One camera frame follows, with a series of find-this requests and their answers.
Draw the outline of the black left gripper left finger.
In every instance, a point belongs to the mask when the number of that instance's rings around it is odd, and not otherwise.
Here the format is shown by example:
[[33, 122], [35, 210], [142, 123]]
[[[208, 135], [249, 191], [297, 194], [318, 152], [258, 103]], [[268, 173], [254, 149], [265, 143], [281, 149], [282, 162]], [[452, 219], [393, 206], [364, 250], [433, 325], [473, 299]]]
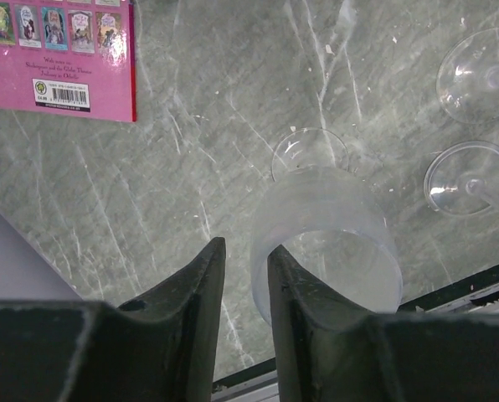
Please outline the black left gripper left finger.
[[0, 401], [208, 401], [226, 244], [118, 307], [0, 301]]

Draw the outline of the clear wine glass front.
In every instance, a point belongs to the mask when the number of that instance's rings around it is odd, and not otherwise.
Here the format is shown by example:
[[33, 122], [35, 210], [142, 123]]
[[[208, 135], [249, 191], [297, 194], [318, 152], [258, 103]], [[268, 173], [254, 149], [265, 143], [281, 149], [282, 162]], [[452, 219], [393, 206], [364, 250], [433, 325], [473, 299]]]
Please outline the clear wine glass front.
[[428, 205], [442, 214], [499, 212], [499, 146], [469, 141], [447, 148], [429, 165], [423, 190]]

